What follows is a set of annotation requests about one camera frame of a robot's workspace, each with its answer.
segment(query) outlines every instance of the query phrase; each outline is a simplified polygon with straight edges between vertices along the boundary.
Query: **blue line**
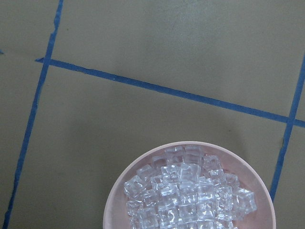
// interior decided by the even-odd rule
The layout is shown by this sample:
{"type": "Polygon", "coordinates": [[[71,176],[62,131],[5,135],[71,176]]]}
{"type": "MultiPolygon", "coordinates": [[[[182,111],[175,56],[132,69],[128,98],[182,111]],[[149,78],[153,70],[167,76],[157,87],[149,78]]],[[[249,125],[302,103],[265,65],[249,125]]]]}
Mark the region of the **blue line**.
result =
{"type": "Polygon", "coordinates": [[[300,97],[301,97],[301,93],[302,93],[302,89],[303,89],[303,85],[304,85],[304,80],[305,80],[305,55],[303,58],[303,63],[302,63],[299,79],[296,84],[295,95],[294,95],[294,98],[293,98],[293,101],[291,104],[289,119],[288,119],[286,129],[284,132],[283,147],[281,148],[278,159],[277,159],[275,172],[274,172],[274,176],[273,176],[273,180],[272,180],[272,184],[271,184],[271,188],[270,188],[270,196],[271,196],[272,201],[274,201],[274,199],[275,199],[275,194],[276,194],[278,182],[279,182],[279,179],[281,176],[284,159],[285,159],[285,154],[287,152],[292,128],[293,128],[293,125],[296,123],[295,116],[296,116],[296,112],[297,112],[297,109],[298,109],[298,106],[300,103],[300,97]]]}
{"type": "Polygon", "coordinates": [[[299,126],[299,127],[305,127],[305,121],[295,119],[294,125],[299,126]]]}
{"type": "MultiPolygon", "coordinates": [[[[43,62],[43,60],[44,60],[44,58],[36,59],[37,62],[43,62]]],[[[288,120],[287,117],[282,116],[282,115],[273,114],[270,112],[261,111],[258,109],[241,106],[241,105],[237,105],[237,104],[232,104],[232,103],[228,103],[225,101],[221,101],[221,100],[217,100],[217,99],[213,99],[213,98],[209,98],[209,97],[205,97],[205,96],[201,96],[201,95],[187,93],[187,92],[175,90],[175,89],[168,88],[168,87],[159,86],[159,85],[152,84],[152,83],[147,83],[144,81],[134,80],[134,79],[123,77],[123,76],[105,73],[105,72],[94,70],[94,69],[86,69],[86,68],[83,68],[83,67],[71,64],[71,63],[51,60],[50,65],[72,70],[72,71],[82,72],[84,74],[97,76],[97,77],[100,77],[103,79],[108,79],[108,80],[112,80],[112,81],[116,81],[116,82],[120,82],[120,83],[125,83],[125,84],[129,84],[129,85],[149,89],[152,91],[170,94],[173,96],[201,102],[204,104],[210,104],[210,105],[226,108],[226,109],[233,110],[233,111],[238,111],[238,112],[242,112],[242,113],[246,113],[246,114],[250,114],[250,115],[255,115],[258,117],[263,117],[263,118],[275,120],[275,121],[282,122],[282,123],[286,123],[288,120]]]]}
{"type": "Polygon", "coordinates": [[[43,61],[43,66],[42,66],[42,69],[41,69],[40,78],[39,78],[38,85],[37,85],[37,88],[36,88],[36,93],[35,93],[35,96],[34,96],[34,99],[33,99],[33,104],[32,104],[32,108],[31,108],[31,111],[30,111],[30,116],[29,116],[29,119],[28,119],[27,128],[26,128],[26,131],[25,131],[25,134],[24,134],[19,159],[18,159],[18,162],[17,162],[17,168],[16,168],[16,171],[15,171],[15,179],[14,179],[14,188],[13,188],[13,192],[11,194],[8,210],[5,213],[5,218],[4,218],[2,229],[7,229],[8,226],[9,226],[9,223],[10,223],[10,216],[11,216],[11,212],[12,212],[13,205],[14,205],[14,200],[15,200],[15,196],[16,196],[16,192],[17,192],[17,188],[18,188],[18,184],[19,184],[19,179],[20,179],[20,176],[21,176],[24,159],[25,159],[25,156],[26,156],[26,153],[27,153],[31,132],[32,132],[32,129],[33,129],[34,120],[35,120],[35,116],[36,116],[36,113],[37,113],[39,97],[40,97],[40,94],[41,94],[41,91],[42,91],[43,84],[44,84],[45,79],[46,79],[46,75],[47,75],[48,68],[49,68],[49,65],[50,65],[51,56],[52,56],[52,52],[53,52],[53,47],[54,47],[54,43],[55,43],[55,39],[56,39],[56,35],[57,35],[58,26],[59,26],[60,20],[61,20],[62,4],[63,4],[63,0],[59,0],[59,4],[58,4],[57,10],[56,10],[56,15],[55,15],[55,19],[54,19],[55,29],[54,29],[54,32],[51,33],[51,35],[50,35],[48,48],[46,50],[46,55],[45,55],[45,58],[44,58],[44,61],[43,61]]]}

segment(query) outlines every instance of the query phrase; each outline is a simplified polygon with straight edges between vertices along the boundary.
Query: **pile of clear cubes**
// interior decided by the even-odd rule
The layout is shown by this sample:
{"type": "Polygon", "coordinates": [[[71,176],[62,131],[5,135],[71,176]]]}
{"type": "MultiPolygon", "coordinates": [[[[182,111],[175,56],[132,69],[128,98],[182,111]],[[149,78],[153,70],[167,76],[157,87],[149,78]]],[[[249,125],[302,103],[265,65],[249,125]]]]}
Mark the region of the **pile of clear cubes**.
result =
{"type": "Polygon", "coordinates": [[[165,149],[124,183],[131,229],[238,229],[256,210],[254,193],[200,146],[165,149]]]}

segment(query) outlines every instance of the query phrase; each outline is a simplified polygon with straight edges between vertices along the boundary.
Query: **gray surface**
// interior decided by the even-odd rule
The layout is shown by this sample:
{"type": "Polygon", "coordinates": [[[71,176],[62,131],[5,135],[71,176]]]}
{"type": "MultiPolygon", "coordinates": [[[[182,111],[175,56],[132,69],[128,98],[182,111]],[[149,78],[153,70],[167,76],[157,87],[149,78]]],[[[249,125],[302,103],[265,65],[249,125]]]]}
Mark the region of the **gray surface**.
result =
{"type": "MultiPolygon", "coordinates": [[[[3,220],[58,1],[0,2],[3,220]]],[[[305,50],[305,2],[65,1],[54,59],[288,115],[305,50]]],[[[302,94],[297,118],[305,120],[302,94]]],[[[245,159],[269,188],[285,125],[51,67],[10,229],[102,228],[108,193],[142,153],[198,140],[245,159]]],[[[294,127],[277,228],[301,227],[305,130],[294,127]],[[290,189],[290,184],[297,184],[290,189]]]]}

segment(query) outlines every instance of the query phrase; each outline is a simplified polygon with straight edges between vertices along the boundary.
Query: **round bowl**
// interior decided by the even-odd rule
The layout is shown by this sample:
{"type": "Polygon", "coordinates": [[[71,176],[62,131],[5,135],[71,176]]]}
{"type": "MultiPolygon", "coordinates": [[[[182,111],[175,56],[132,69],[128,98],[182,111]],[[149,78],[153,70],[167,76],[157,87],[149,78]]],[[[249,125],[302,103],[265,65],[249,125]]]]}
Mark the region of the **round bowl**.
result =
{"type": "Polygon", "coordinates": [[[223,169],[238,175],[241,186],[255,193],[257,210],[246,215],[243,221],[235,221],[238,229],[276,229],[275,211],[262,179],[239,156],[231,151],[204,142],[174,142],[148,151],[133,161],[119,176],[108,196],[103,217],[104,229],[130,229],[129,218],[126,212],[127,197],[123,192],[124,182],[131,179],[136,170],[151,162],[152,156],[161,155],[166,148],[173,146],[199,145],[207,154],[217,155],[223,169]]]}

